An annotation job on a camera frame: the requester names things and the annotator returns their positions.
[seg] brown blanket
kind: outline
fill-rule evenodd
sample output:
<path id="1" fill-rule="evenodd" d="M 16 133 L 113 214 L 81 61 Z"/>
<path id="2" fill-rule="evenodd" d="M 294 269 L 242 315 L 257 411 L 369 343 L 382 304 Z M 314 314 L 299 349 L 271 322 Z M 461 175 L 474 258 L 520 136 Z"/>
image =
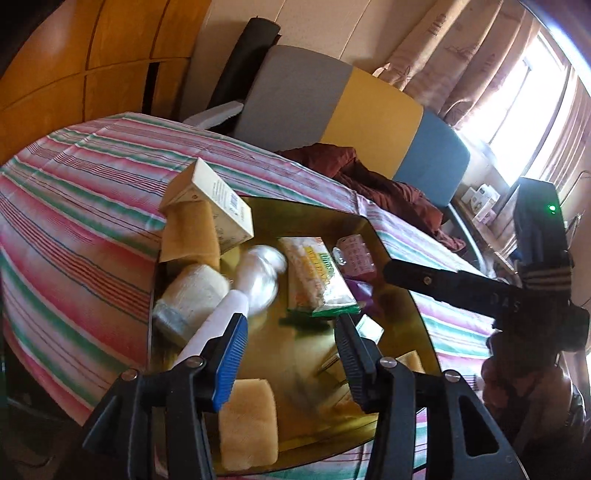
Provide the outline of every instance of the brown blanket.
<path id="1" fill-rule="evenodd" d="M 423 192 L 368 170 L 357 158 L 353 147 L 317 143 L 277 153 L 373 200 L 379 207 L 437 239 L 452 252 L 466 246 L 463 240 L 441 231 L 443 214 Z"/>

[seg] cardboard box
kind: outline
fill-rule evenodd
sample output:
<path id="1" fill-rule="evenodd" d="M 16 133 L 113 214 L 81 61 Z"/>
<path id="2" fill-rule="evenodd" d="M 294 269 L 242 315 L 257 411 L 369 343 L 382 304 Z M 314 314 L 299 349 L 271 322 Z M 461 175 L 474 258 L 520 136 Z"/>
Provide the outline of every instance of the cardboard box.
<path id="1" fill-rule="evenodd" d="M 178 202 L 205 200 L 212 205 L 221 253 L 254 236 L 251 208 L 202 158 L 189 165 L 168 184 L 159 210 Z"/>

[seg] barcode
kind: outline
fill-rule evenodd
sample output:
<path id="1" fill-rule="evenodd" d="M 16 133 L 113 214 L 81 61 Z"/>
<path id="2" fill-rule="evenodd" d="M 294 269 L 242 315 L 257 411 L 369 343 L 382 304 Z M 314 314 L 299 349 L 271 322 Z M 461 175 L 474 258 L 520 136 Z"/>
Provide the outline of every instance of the barcode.
<path id="1" fill-rule="evenodd" d="M 238 210 L 238 195 L 232 192 L 232 196 L 230 197 L 230 207 L 234 210 Z"/>

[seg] metal bolt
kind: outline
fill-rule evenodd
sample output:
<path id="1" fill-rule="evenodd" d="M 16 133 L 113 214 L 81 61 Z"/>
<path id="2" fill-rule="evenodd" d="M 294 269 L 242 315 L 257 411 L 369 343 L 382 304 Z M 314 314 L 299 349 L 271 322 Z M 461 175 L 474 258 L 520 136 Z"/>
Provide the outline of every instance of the metal bolt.
<path id="1" fill-rule="evenodd" d="M 121 378 L 126 382 L 131 382 L 132 380 L 138 378 L 138 371 L 130 368 L 121 374 Z"/>
<path id="2" fill-rule="evenodd" d="M 394 368 L 397 365 L 396 359 L 391 356 L 383 356 L 379 359 L 379 364 L 384 368 Z"/>
<path id="3" fill-rule="evenodd" d="M 443 372 L 443 376 L 445 377 L 445 379 L 446 379 L 448 382 L 451 382 L 451 383 L 458 383 L 458 382 L 460 381 L 461 377 L 462 377 L 462 376 L 461 376 L 461 375 L 460 375 L 458 372 L 456 372 L 455 370 L 445 370 L 445 371 Z"/>
<path id="4" fill-rule="evenodd" d="M 185 365 L 189 368 L 198 368 L 203 365 L 203 358 L 198 355 L 190 356 L 185 360 Z"/>

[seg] window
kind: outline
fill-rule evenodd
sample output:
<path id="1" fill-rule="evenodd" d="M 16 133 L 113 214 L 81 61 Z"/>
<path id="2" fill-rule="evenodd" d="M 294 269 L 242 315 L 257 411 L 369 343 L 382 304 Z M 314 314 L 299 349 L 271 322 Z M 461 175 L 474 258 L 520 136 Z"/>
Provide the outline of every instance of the window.
<path id="1" fill-rule="evenodd" d="M 509 186 L 531 164 L 553 122 L 568 80 L 567 62 L 539 34 L 501 88 L 462 127 L 490 146 Z"/>

